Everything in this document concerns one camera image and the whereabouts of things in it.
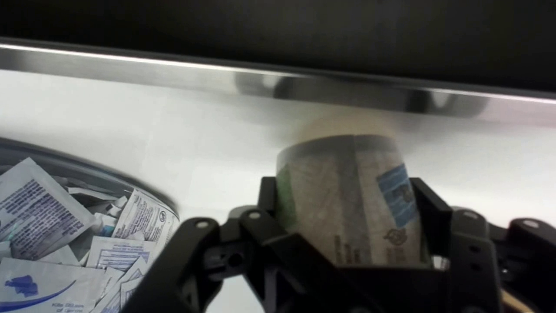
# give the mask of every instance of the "blue printed logo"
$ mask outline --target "blue printed logo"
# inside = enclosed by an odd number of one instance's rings
[[[385,172],[378,177],[378,183],[397,226],[404,228],[418,214],[416,200],[412,198],[412,186],[406,167],[400,165]]]
[[[29,301],[6,301],[0,303],[0,311],[16,311],[16,310],[25,310],[25,308],[32,308],[32,306],[39,306],[42,303],[48,303],[62,294],[65,294],[68,289],[72,289],[72,285],[77,280],[74,280],[70,285],[67,285],[63,290],[49,294],[46,297],[39,297],[39,299],[29,299]],[[34,282],[34,276],[18,276],[13,280],[6,282],[8,287],[15,287],[18,294],[23,294],[25,297],[30,296],[37,296],[39,294],[39,285]]]
[[[23,294],[25,297],[30,296],[37,296],[39,294],[39,287],[34,282],[34,276],[27,275],[27,276],[16,276],[13,280],[6,282],[8,287],[16,289],[18,294]]]

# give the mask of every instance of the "white surface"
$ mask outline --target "white surface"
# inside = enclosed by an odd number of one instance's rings
[[[0,263],[4,257],[13,257],[11,242],[0,242]]]
[[[230,209],[256,203],[261,176],[275,174],[279,151],[293,143],[320,134],[381,132],[399,139],[409,172],[449,203],[477,209],[501,224],[518,216],[556,224],[551,127],[11,71],[0,71],[0,101],[4,137],[148,181],[178,202],[181,219],[225,221]],[[261,311],[244,289],[225,292],[213,311]]]
[[[75,257],[74,250],[70,245],[65,245],[53,254],[39,259],[42,263],[55,263],[55,264],[68,264],[68,266],[81,266],[81,261]]]
[[[0,263],[0,308],[20,313],[91,311],[103,294],[108,275],[103,270],[34,263],[6,257]],[[18,280],[32,280],[37,289],[22,290]]]

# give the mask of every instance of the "black surface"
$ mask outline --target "black surface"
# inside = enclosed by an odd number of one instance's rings
[[[190,219],[157,257],[138,290],[128,301],[126,313],[197,313],[206,311],[223,282],[202,273],[202,256],[218,242],[220,224],[213,219]]]
[[[430,254],[449,256],[452,207],[442,200],[423,179],[412,177],[411,181]]]
[[[556,311],[556,230],[539,219],[512,221],[506,236],[494,238],[505,287],[539,311]]]
[[[503,313],[498,252],[487,219],[473,210],[456,210],[449,245],[449,311]]]
[[[2,0],[0,35],[556,90],[551,0]]]
[[[381,301],[388,313],[446,311],[447,275],[432,270],[367,268],[343,270],[362,290]]]
[[[261,210],[275,214],[279,205],[279,190],[277,190],[277,179],[275,177],[263,177],[261,188],[260,188],[260,203],[258,207]]]

